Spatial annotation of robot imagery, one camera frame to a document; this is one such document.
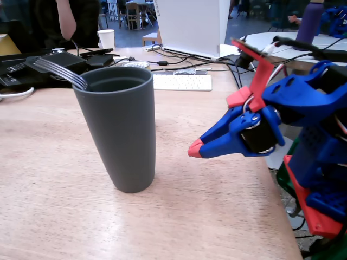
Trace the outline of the blue gripper with motor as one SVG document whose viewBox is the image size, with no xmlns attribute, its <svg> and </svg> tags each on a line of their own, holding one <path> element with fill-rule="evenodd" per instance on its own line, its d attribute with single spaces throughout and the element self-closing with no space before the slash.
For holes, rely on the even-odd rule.
<svg viewBox="0 0 347 260">
<path fill-rule="evenodd" d="M 229 133 L 229 124 L 236 119 L 242 126 L 240 135 L 252 153 L 268 154 L 276 145 L 284 146 L 284 136 L 279 129 L 282 123 L 279 112 L 273 106 L 252 112 L 237 106 L 230 108 L 219 121 L 200 136 L 188 149 L 188 156 L 195 158 L 214 158 L 227 154 L 246 152 L 239 137 Z"/>
</svg>

